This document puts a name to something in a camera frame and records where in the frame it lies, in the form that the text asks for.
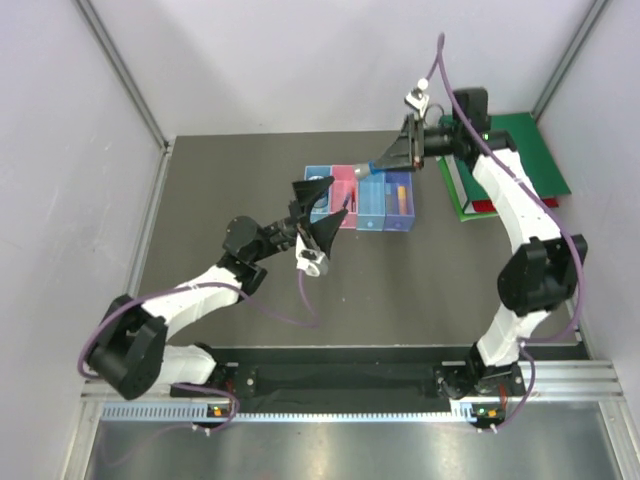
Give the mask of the blue slime jar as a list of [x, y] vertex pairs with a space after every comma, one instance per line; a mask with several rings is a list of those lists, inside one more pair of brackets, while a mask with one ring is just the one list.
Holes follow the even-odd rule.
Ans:
[[[310, 181], [322, 180], [322, 179], [324, 179], [324, 176], [320, 176], [320, 175], [313, 175], [309, 177]], [[321, 197], [314, 204], [313, 211], [320, 213], [326, 210], [329, 206], [329, 196], [330, 196], [330, 188], [327, 188], [323, 192]]]

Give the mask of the orange highlighter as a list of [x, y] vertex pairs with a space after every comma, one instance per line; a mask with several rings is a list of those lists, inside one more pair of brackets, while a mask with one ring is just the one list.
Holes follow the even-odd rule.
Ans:
[[408, 214], [407, 189], [404, 185], [399, 185], [397, 187], [397, 204], [398, 204], [398, 214], [407, 215]]

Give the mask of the pink drawer box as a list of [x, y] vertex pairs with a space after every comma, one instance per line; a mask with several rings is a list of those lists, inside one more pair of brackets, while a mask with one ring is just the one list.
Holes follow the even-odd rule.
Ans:
[[[342, 209], [342, 203], [347, 193], [352, 189], [356, 189], [358, 194], [358, 181], [354, 177], [353, 167], [351, 165], [332, 165], [331, 175], [334, 177], [334, 182], [331, 186], [330, 196], [330, 213], [335, 213]], [[358, 198], [356, 197], [357, 212], [353, 213], [348, 208], [348, 214], [343, 221], [341, 227], [343, 229], [355, 229], [358, 219]]]

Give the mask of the grey blue glue stick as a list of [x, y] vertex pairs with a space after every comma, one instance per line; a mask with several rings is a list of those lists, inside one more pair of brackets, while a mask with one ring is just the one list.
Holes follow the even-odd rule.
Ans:
[[373, 160], [353, 166], [354, 177], [358, 181], [381, 172], [383, 169], [378, 167]]

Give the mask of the purple drawer box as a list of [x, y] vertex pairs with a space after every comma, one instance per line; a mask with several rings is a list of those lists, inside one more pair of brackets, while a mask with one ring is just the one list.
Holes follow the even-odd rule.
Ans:
[[[395, 198], [394, 198], [395, 211], [393, 215], [388, 214], [386, 212], [386, 218], [385, 218], [383, 230], [395, 231], [395, 232], [409, 232], [412, 229], [415, 221], [413, 183], [412, 183], [411, 173], [388, 171], [385, 173], [385, 185], [386, 184], [393, 185], [394, 194], [395, 194]], [[399, 185], [404, 185], [407, 189], [407, 203], [408, 203], [407, 215], [398, 214], [397, 187]]]

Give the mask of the light green folder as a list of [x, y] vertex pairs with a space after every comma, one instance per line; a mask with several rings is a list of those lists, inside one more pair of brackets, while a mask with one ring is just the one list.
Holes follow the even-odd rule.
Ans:
[[447, 189], [448, 196], [452, 203], [453, 209], [460, 222], [467, 222], [471, 220], [479, 220], [479, 219], [492, 218], [492, 217], [498, 216], [498, 214], [495, 211], [470, 213], [470, 214], [466, 213], [458, 201], [458, 196], [455, 191], [454, 183], [449, 173], [448, 167], [446, 166], [444, 158], [438, 159], [437, 165], [442, 175], [442, 178], [444, 180], [445, 188]]

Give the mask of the red folder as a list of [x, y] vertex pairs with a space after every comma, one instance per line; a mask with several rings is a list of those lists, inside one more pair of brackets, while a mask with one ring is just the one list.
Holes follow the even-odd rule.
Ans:
[[[559, 201], [555, 197], [543, 198], [543, 202], [549, 208], [559, 207]], [[493, 214], [495, 212], [495, 207], [490, 200], [471, 201], [464, 210], [464, 213], [467, 215]]]

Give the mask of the dark green binder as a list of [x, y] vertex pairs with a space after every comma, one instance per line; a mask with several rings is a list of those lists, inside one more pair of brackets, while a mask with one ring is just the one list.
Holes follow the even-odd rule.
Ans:
[[[571, 194], [530, 113], [496, 115], [492, 118], [491, 125], [493, 130], [506, 130], [512, 136], [521, 164], [542, 200], [555, 197], [559, 201], [561, 197]], [[442, 158], [448, 167], [463, 210], [471, 201], [490, 200], [462, 161], [452, 156]]]

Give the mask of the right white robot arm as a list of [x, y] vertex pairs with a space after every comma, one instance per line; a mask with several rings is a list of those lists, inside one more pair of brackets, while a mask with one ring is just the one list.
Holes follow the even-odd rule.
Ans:
[[483, 88], [456, 90], [453, 117], [427, 126], [428, 82], [405, 97], [411, 114], [394, 143], [367, 168], [371, 173], [415, 171], [428, 157], [458, 160], [487, 193], [508, 235], [512, 256], [497, 279], [499, 308], [463, 366], [439, 377], [444, 393], [461, 399], [492, 394], [512, 373], [524, 343], [539, 324], [573, 296], [587, 253], [581, 235], [564, 235], [526, 174], [506, 130], [494, 130]]

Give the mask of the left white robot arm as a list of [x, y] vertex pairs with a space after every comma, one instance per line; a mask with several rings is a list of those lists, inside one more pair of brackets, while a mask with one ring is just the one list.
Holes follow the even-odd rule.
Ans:
[[267, 275], [260, 261], [276, 254], [294, 250], [299, 280], [325, 275], [348, 211], [341, 208], [318, 221], [311, 213], [333, 182], [331, 176], [294, 182], [288, 216], [269, 225], [249, 216], [233, 218], [221, 258], [203, 274], [165, 291], [115, 298], [81, 349], [78, 373], [105, 381], [125, 400], [138, 399], [155, 386], [220, 394], [227, 374], [211, 348], [171, 346], [169, 340], [208, 314], [251, 302]]

